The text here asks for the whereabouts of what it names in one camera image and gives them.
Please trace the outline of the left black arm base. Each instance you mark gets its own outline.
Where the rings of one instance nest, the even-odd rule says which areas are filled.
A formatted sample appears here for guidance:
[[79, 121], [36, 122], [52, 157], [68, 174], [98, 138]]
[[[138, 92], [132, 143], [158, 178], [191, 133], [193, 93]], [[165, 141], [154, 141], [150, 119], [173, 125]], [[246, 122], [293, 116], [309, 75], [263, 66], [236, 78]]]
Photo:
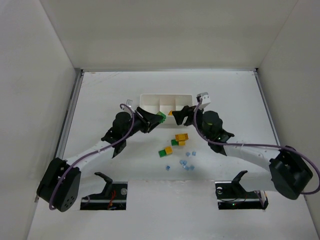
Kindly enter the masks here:
[[113, 181], [101, 172], [95, 172], [96, 176], [105, 182], [100, 193], [93, 193], [81, 199], [81, 211], [124, 211], [127, 208], [128, 183]]

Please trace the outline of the green lego brick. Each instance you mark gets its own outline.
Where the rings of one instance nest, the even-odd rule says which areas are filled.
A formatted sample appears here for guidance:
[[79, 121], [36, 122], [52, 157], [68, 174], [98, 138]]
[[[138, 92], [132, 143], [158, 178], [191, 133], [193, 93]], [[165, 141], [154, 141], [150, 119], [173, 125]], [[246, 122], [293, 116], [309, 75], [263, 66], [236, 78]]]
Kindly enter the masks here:
[[165, 157], [166, 155], [167, 155], [167, 153], [166, 153], [166, 151], [163, 149], [163, 150], [160, 150], [159, 152], [158, 152], [158, 154], [159, 154], [159, 157], [160, 158], [162, 158], [162, 157]]
[[165, 120], [166, 120], [166, 118], [167, 118], [167, 116], [166, 116], [163, 112], [161, 112], [161, 111], [159, 111], [159, 112], [157, 113], [157, 115], [162, 117], [162, 119], [161, 119], [159, 122], [160, 122], [161, 124], [164, 123]]
[[175, 139], [172, 139], [170, 142], [171, 142], [172, 146], [178, 146], [179, 145], [179, 142], [176, 141]]

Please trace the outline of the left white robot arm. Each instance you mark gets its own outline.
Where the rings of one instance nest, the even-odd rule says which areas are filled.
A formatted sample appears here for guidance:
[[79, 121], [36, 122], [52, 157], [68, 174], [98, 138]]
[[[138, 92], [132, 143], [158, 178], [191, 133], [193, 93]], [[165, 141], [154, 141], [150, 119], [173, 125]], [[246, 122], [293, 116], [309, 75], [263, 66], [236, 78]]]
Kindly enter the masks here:
[[67, 159], [54, 158], [49, 163], [37, 188], [37, 196], [48, 203], [51, 211], [67, 211], [76, 201], [80, 189], [82, 171], [93, 167], [99, 159], [115, 158], [127, 146], [127, 139], [141, 132], [150, 133], [166, 120], [162, 112], [150, 113], [141, 107], [132, 110], [121, 104], [111, 128], [91, 148]]

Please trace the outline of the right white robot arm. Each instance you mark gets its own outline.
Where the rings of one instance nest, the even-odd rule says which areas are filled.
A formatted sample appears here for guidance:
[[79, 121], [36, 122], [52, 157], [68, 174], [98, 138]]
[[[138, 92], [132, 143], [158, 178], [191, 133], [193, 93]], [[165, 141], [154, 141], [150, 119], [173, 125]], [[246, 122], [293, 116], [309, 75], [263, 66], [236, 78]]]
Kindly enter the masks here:
[[177, 125], [193, 125], [208, 146], [217, 154], [239, 158], [255, 164], [268, 172], [266, 183], [282, 196], [295, 200], [304, 194], [313, 178], [309, 166], [313, 163], [290, 146], [230, 142], [234, 134], [223, 129], [217, 112], [204, 111], [198, 106], [184, 106], [172, 112]]

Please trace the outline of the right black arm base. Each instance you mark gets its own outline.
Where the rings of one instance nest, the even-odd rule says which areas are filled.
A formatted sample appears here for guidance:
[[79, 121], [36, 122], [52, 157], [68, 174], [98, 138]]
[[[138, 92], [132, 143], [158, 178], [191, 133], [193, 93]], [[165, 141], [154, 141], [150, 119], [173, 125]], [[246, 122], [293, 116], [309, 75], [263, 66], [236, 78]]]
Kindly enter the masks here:
[[215, 182], [215, 195], [219, 210], [266, 210], [269, 200], [265, 191], [246, 191], [240, 184], [247, 170], [239, 172], [232, 180]]

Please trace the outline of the yellow arched lego brick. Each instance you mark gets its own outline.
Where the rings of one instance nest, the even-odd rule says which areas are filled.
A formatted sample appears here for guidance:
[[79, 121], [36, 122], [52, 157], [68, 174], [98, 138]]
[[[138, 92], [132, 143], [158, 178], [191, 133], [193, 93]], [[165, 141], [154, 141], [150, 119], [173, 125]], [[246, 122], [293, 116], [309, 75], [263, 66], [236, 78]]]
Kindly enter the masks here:
[[189, 136], [187, 133], [180, 133], [175, 135], [175, 140], [178, 142], [179, 146], [185, 146], [186, 141], [189, 139]]

